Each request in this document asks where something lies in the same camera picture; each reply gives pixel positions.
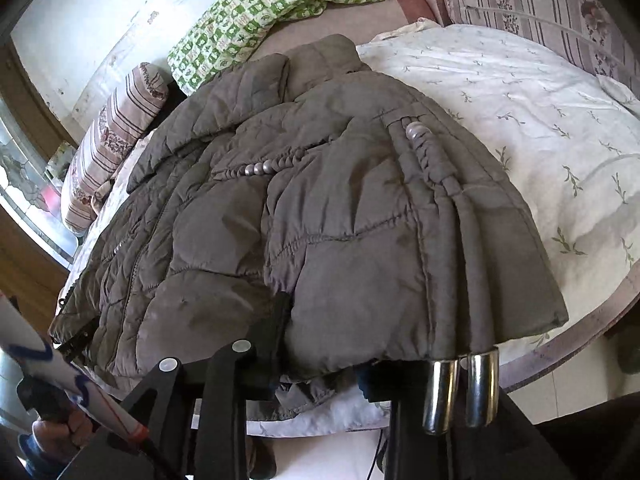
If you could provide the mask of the person's hand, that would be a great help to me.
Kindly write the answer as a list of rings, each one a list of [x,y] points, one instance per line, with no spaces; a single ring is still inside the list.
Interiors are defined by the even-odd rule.
[[[67,422],[38,418],[32,435],[40,450],[61,463],[69,463],[94,435],[92,420],[78,408],[68,413]]]

